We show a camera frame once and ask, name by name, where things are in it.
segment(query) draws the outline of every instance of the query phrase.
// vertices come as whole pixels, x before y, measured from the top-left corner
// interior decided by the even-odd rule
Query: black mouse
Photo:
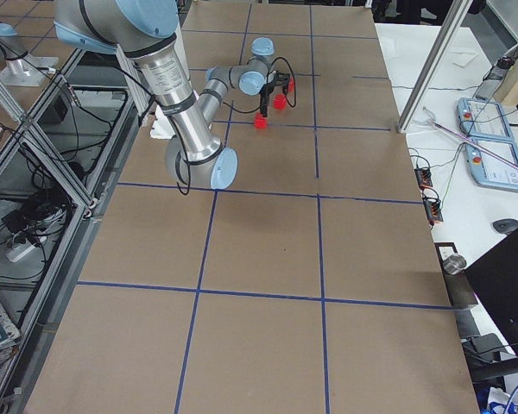
[[[509,235],[518,229],[518,220],[514,218],[503,218],[502,220],[497,220],[496,222],[493,222],[493,229],[497,230],[499,233],[503,233],[504,235]]]

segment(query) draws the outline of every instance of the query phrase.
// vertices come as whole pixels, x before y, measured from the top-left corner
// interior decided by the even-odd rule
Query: robotic arm
[[[256,39],[245,66],[211,69],[199,97],[174,50],[179,24],[175,0],[55,0],[58,38],[85,50],[114,54],[119,45],[148,81],[177,133],[165,155],[167,169],[184,184],[228,187],[236,176],[236,152],[209,125],[229,88],[259,93],[271,71],[272,41]]]

